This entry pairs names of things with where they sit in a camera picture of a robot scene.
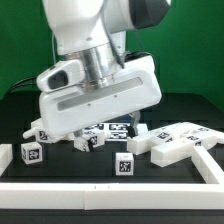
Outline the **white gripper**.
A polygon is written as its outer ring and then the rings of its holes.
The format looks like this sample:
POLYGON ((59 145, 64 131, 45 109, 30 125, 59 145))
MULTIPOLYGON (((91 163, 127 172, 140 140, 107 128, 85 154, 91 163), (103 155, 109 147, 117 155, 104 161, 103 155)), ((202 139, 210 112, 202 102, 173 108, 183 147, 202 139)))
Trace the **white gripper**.
POLYGON ((41 91, 39 98, 47 134, 58 137, 74 132, 74 147, 83 152, 92 151, 93 144, 90 136, 79 130, 131 113, 128 133, 133 138, 138 135, 139 110, 156 105, 161 99, 150 55, 127 62, 104 88, 88 91, 83 83, 84 80, 50 93, 41 91))

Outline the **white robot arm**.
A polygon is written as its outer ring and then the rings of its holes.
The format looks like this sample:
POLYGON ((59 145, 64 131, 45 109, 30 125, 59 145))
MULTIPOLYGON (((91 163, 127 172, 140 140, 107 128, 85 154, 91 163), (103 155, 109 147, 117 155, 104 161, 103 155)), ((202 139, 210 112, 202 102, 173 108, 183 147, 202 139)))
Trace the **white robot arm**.
POLYGON ((50 137, 72 133, 75 146, 88 151, 84 128, 126 114, 138 117, 160 101, 153 58, 141 53, 124 61, 111 35, 159 24, 171 0, 42 2, 60 56, 37 78, 43 127, 50 137))

